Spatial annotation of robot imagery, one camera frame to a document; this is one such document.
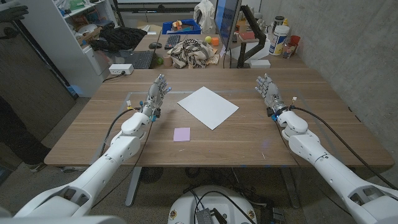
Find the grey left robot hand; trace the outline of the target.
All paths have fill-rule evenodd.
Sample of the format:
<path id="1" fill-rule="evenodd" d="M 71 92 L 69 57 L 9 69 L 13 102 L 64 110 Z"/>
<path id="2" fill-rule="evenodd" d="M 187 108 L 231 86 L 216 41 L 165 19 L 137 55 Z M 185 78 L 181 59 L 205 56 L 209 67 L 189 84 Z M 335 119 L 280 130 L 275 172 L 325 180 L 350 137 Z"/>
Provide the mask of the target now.
<path id="1" fill-rule="evenodd" d="M 165 75 L 160 74 L 150 86 L 147 97 L 141 106 L 141 113 L 148 116 L 150 119 L 160 117 L 160 111 L 164 96 L 171 90 L 167 86 Z"/>

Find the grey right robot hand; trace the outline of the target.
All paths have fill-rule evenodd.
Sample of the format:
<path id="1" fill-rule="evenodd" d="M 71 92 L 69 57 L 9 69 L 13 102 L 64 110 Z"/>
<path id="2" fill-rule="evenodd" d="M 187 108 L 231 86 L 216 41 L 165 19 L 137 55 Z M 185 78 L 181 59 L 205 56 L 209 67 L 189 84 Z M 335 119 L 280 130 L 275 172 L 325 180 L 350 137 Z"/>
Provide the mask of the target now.
<path id="1" fill-rule="evenodd" d="M 258 76 L 256 78 L 256 83 L 257 86 L 255 90 L 261 95 L 267 106 L 268 117 L 274 116 L 277 118 L 287 109 L 277 85 L 267 74 L 263 77 Z"/>

